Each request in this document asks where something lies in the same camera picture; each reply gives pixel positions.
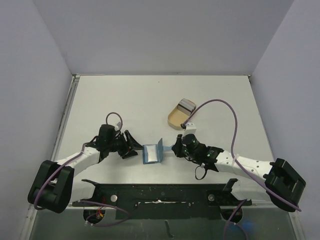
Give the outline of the blue card holder wallet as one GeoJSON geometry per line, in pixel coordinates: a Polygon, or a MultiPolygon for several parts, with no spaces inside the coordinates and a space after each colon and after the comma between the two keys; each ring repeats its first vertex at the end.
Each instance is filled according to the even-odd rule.
{"type": "Polygon", "coordinates": [[[167,146],[163,144],[161,138],[156,144],[143,145],[142,160],[144,165],[159,164],[164,159],[164,153],[172,151],[173,145],[167,146]]]}

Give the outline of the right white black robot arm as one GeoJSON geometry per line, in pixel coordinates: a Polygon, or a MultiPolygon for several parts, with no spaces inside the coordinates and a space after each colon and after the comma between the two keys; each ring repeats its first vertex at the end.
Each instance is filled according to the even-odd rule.
{"type": "Polygon", "coordinates": [[[278,208],[287,211],[299,211],[299,202],[306,187],[306,181],[282,158],[275,161],[260,161],[235,156],[230,152],[199,142],[191,133],[179,134],[172,146],[174,155],[203,168],[205,172],[230,173],[250,179],[256,187],[229,187],[222,192],[223,200],[230,205],[239,200],[271,201],[278,208]]]}

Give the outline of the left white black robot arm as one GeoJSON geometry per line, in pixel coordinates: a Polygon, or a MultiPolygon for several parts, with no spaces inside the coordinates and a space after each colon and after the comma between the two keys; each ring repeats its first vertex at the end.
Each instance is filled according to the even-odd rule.
{"type": "Polygon", "coordinates": [[[37,210],[47,209],[63,212],[69,203],[85,200],[95,206],[100,203],[102,193],[93,183],[74,183],[74,177],[90,166],[99,164],[110,153],[118,153],[122,159],[138,155],[143,150],[128,130],[103,124],[98,135],[85,142],[79,152],[57,161],[41,163],[29,190],[27,201],[37,210]]]}

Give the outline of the stack of cards in tray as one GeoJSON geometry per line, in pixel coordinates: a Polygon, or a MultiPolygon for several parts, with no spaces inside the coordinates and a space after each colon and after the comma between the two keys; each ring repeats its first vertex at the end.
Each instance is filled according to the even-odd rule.
{"type": "Polygon", "coordinates": [[[177,109],[189,116],[196,109],[196,104],[186,98],[183,98],[178,103],[177,109]]]}

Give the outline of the tan oval wooden tray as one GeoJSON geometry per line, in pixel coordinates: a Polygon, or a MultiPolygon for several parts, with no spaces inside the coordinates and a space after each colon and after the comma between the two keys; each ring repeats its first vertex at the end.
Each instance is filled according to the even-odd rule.
{"type": "Polygon", "coordinates": [[[175,130],[181,130],[181,124],[183,124],[194,111],[190,115],[187,115],[179,111],[177,106],[168,115],[167,123],[171,128],[175,130]]]}

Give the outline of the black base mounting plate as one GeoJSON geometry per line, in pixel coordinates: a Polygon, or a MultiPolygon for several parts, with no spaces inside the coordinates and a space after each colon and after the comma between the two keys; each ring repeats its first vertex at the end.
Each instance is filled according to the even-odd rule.
{"type": "Polygon", "coordinates": [[[117,207],[116,220],[188,220],[205,218],[219,220],[240,204],[232,195],[237,182],[200,184],[99,184],[88,200],[72,203],[74,207],[97,207],[106,204],[117,207]]]}

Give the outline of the left aluminium rail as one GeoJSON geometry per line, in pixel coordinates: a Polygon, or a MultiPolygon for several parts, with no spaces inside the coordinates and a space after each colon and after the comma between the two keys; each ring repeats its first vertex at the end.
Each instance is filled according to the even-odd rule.
{"type": "Polygon", "coordinates": [[[70,111],[72,108],[72,104],[76,95],[76,91],[79,85],[79,81],[80,81],[80,75],[79,74],[73,74],[72,75],[72,80],[71,80],[71,84],[70,84],[70,88],[68,91],[68,95],[67,95],[67,99],[66,99],[66,103],[63,109],[63,113],[62,113],[62,117],[59,123],[59,127],[58,127],[58,132],[57,132],[57,136],[55,139],[55,143],[54,143],[54,147],[53,147],[53,151],[50,157],[50,161],[54,162],[57,158],[58,158],[58,154],[60,151],[60,147],[61,147],[61,143],[63,140],[63,136],[64,136],[64,132],[67,126],[67,122],[69,119],[69,115],[70,115],[70,111]]]}

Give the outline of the aluminium rail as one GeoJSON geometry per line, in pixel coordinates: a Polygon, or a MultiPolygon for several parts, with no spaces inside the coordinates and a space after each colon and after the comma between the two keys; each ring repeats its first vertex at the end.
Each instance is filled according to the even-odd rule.
{"type": "Polygon", "coordinates": [[[291,200],[291,202],[292,202],[295,206],[298,205],[299,190],[298,190],[297,188],[294,188],[294,189],[291,191],[290,200],[291,200]]]}
{"type": "Polygon", "coordinates": [[[67,99],[66,99],[66,103],[63,109],[63,113],[62,113],[62,117],[59,123],[59,127],[58,127],[58,132],[57,132],[57,136],[55,139],[55,143],[54,143],[54,147],[53,147],[53,151],[50,157],[50,161],[54,162],[57,158],[58,158],[58,154],[60,151],[60,147],[61,147],[61,143],[63,140],[63,136],[64,136],[64,132],[67,126],[67,122],[69,119],[69,115],[70,115],[70,111],[72,108],[72,104],[76,95],[76,91],[79,85],[79,81],[80,81],[80,75],[79,74],[73,74],[72,75],[72,80],[71,80],[71,84],[70,84],[70,88],[68,91],[68,95],[67,95],[67,99]]]}

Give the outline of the right aluminium rail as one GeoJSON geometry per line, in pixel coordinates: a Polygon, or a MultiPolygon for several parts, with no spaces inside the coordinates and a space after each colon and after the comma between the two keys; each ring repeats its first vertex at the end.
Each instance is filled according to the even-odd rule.
{"type": "Polygon", "coordinates": [[[291,200],[291,202],[292,202],[295,206],[298,205],[299,190],[298,190],[297,188],[294,188],[294,189],[291,191],[290,200],[291,200]]]}

